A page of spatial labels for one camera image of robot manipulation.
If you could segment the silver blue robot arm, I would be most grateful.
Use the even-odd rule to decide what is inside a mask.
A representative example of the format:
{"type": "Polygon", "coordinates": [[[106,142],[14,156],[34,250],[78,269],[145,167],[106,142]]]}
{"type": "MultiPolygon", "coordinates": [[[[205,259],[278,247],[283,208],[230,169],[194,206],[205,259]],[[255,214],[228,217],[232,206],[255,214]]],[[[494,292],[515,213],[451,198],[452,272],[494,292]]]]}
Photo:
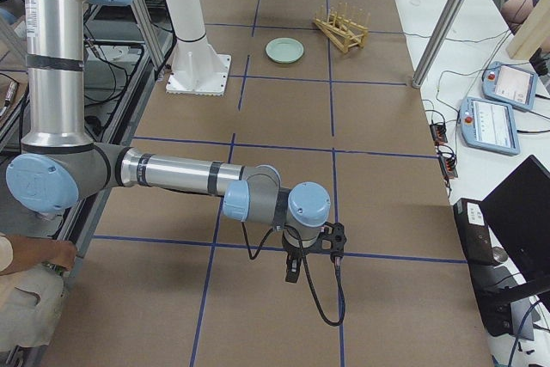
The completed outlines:
{"type": "Polygon", "coordinates": [[[223,201],[223,213],[270,226],[282,236],[286,278],[308,271],[306,257],[323,242],[335,244],[324,187],[305,182],[282,187],[269,166],[245,167],[146,154],[96,143],[84,127],[85,3],[128,5],[132,0],[25,0],[29,133],[7,167],[12,195],[28,209],[55,213],[112,187],[159,187],[223,201]]]}

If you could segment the person forearm at left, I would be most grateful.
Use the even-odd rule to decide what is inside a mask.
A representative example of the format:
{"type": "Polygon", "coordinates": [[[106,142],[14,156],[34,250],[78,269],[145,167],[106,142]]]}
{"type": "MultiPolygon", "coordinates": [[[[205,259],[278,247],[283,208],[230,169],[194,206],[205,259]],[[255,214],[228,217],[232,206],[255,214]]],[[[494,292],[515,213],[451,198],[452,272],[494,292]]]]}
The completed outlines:
{"type": "Polygon", "coordinates": [[[26,271],[44,261],[41,240],[22,235],[1,236],[1,274],[26,271]]]}

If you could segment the person hand at left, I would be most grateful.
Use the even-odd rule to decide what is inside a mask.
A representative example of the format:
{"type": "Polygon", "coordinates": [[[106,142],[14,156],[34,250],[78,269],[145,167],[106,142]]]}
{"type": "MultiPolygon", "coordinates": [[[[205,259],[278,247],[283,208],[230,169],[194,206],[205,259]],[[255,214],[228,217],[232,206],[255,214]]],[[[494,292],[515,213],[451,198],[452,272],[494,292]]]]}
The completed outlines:
{"type": "Polygon", "coordinates": [[[39,262],[62,267],[65,271],[73,269],[78,250],[71,241],[40,239],[39,262]]]}

